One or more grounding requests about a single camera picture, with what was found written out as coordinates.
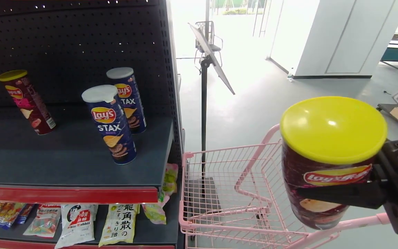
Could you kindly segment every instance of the pink shopping cart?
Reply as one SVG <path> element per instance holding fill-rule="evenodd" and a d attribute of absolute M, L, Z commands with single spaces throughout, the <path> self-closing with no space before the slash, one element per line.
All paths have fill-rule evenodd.
<path fill-rule="evenodd" d="M 258 145 L 183 155 L 181 230 L 190 239 L 199 236 L 209 241 L 198 246 L 196 239 L 191 246 L 187 239 L 185 248 L 234 249 L 237 244 L 314 249 L 336 239 L 342 230 L 390 223 L 383 213 L 343 221 L 329 230 L 307 231 L 294 216 L 286 194 L 278 130 L 279 125 L 273 126 Z"/>

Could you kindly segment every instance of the snack bag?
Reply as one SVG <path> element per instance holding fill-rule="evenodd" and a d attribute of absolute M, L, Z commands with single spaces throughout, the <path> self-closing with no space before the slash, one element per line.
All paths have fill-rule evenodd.
<path fill-rule="evenodd" d="M 179 171 L 179 167 L 177 164 L 167 164 L 165 169 L 164 176 L 164 185 L 162 186 L 162 190 L 168 196 L 171 196 L 173 193 L 177 192 L 177 173 Z"/>
<path fill-rule="evenodd" d="M 158 203 L 142 204 L 145 216 L 147 216 L 147 218 L 153 224 L 157 225 L 167 224 L 167 218 L 165 216 L 163 207 L 169 201 L 169 199 L 170 197 L 168 195 L 165 195 L 164 192 L 159 192 Z"/>
<path fill-rule="evenodd" d="M 0 202 L 0 227 L 9 229 L 25 205 L 25 203 Z"/>
<path fill-rule="evenodd" d="M 60 219 L 60 205 L 40 204 L 36 211 L 36 218 L 23 235 L 36 235 L 53 238 Z"/>
<path fill-rule="evenodd" d="M 21 211 L 21 213 L 18 215 L 18 217 L 15 220 L 16 224 L 24 224 L 27 220 L 27 216 L 29 216 L 30 211 L 32 211 L 34 204 L 26 204 L 24 209 Z"/>
<path fill-rule="evenodd" d="M 93 214 L 93 221 L 96 221 L 96 214 L 98 213 L 98 205 L 89 205 L 90 206 L 90 212 Z"/>
<path fill-rule="evenodd" d="M 94 210 L 90 204 L 61 205 L 63 229 L 55 249 L 94 240 Z"/>
<path fill-rule="evenodd" d="M 133 243 L 139 204 L 110 204 L 99 247 L 118 242 Z"/>

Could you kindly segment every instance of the stax text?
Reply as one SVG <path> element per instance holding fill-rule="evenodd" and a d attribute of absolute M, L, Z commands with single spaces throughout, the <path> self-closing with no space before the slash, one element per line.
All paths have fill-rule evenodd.
<path fill-rule="evenodd" d="M 115 131 L 120 131 L 120 130 L 122 130 L 120 127 L 119 127 L 119 125 L 120 124 L 104 124 L 104 125 L 102 125 L 102 126 L 98 126 L 98 130 L 100 131 L 100 132 L 115 132 Z"/>
<path fill-rule="evenodd" d="M 305 173 L 303 178 L 307 183 L 316 186 L 329 186 L 354 183 L 370 172 L 372 164 L 338 170 L 319 170 Z"/>
<path fill-rule="evenodd" d="M 136 104 L 136 102 L 134 102 L 134 98 L 131 99 L 121 99 L 122 104 Z"/>

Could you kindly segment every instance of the dark red chip can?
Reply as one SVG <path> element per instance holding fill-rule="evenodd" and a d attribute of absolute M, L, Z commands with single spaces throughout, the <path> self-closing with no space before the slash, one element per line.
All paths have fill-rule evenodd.
<path fill-rule="evenodd" d="M 0 81 L 4 83 L 7 92 L 38 135 L 53 131 L 56 123 L 30 83 L 26 70 L 3 73 L 0 75 Z"/>

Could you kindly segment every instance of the white wall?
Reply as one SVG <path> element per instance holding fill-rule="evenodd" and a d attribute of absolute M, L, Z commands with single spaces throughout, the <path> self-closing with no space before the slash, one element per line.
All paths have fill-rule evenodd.
<path fill-rule="evenodd" d="M 270 57 L 288 71 L 297 64 L 316 14 L 319 0 L 278 0 L 272 3 L 267 38 Z"/>
<path fill-rule="evenodd" d="M 372 75 L 397 25 L 398 0 L 321 0 L 295 75 Z"/>
<path fill-rule="evenodd" d="M 372 75 L 398 26 L 398 0 L 278 0 L 270 57 L 295 76 Z"/>

